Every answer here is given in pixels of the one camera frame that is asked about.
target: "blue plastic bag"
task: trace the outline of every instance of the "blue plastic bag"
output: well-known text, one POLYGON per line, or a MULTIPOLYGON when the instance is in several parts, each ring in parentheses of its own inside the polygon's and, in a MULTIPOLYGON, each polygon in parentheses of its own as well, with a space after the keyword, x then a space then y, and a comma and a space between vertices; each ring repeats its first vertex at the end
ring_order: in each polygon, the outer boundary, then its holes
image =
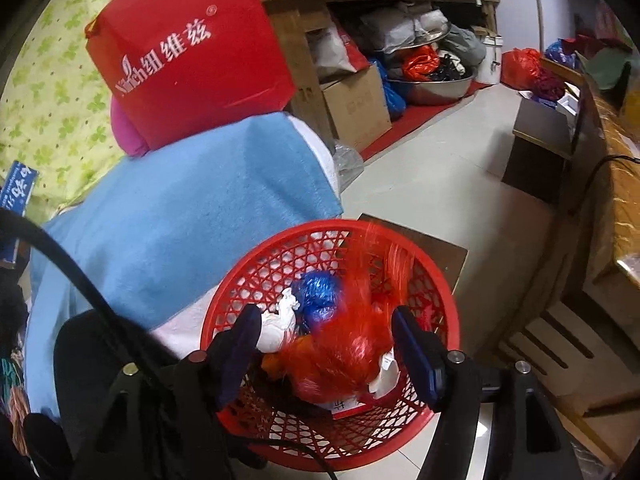
POLYGON ((545 50, 545 57, 551 61, 555 61, 561 65, 567 66, 575 70, 575 54, 568 56, 562 50, 562 41, 558 40, 555 43, 550 44, 545 50))
POLYGON ((404 114, 404 111, 406 110, 406 101, 398 92, 391 88, 391 83, 389 82, 389 78, 386 74, 386 69, 382 66, 382 63, 375 58, 369 58, 369 62, 374 64, 378 68, 378 72, 380 72, 382 88, 385 90, 386 107, 389 110, 391 120, 395 121, 404 114))

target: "blue cloth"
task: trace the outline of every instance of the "blue cloth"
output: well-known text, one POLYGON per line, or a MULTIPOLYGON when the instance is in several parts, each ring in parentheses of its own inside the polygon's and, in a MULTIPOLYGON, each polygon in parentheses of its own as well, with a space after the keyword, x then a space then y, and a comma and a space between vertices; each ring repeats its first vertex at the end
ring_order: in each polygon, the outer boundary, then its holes
MULTIPOLYGON (((318 160, 277 113, 125 158, 83 204, 45 229, 117 314, 152 330, 219 283, 261 241, 341 213, 318 160)), ((58 418, 55 339, 89 305, 37 251, 31 279, 26 389, 34 412, 58 418)))

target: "orange plastic bag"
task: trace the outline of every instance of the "orange plastic bag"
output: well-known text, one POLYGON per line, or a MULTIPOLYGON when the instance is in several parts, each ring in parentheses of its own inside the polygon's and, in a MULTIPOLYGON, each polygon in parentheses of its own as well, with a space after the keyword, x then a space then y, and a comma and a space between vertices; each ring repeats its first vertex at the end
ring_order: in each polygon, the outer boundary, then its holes
POLYGON ((402 64, 402 74, 408 81, 430 81, 429 74, 440 66, 438 53, 431 45, 412 50, 402 64))
POLYGON ((531 90, 540 75, 540 53, 535 48, 514 48, 502 54, 500 81, 516 90, 531 90))

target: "green floral bedsheet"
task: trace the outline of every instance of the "green floral bedsheet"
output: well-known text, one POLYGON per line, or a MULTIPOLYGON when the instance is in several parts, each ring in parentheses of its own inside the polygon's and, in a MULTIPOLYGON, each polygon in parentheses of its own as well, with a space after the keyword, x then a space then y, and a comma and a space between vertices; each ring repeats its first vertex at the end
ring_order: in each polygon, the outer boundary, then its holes
POLYGON ((40 172, 27 215, 50 219, 78 202, 124 155, 111 133, 110 91, 84 44, 109 0, 51 0, 0 101, 0 176, 17 159, 40 172))

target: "wooden table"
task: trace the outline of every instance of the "wooden table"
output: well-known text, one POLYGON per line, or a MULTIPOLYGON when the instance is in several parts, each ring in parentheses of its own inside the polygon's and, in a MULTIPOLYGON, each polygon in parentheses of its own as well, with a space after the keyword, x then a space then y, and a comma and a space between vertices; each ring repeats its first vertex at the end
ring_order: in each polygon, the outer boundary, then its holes
MULTIPOLYGON (((324 98, 306 33, 326 28, 331 22, 327 3, 363 0, 262 0, 280 48, 287 61, 296 85, 296 94, 290 101, 293 115, 305 121, 329 147, 334 150, 334 140, 324 98)), ((403 0, 412 2, 453 2, 477 5, 476 0, 403 0)), ((488 29, 497 32, 495 6, 500 0, 481 0, 482 13, 488 29)))

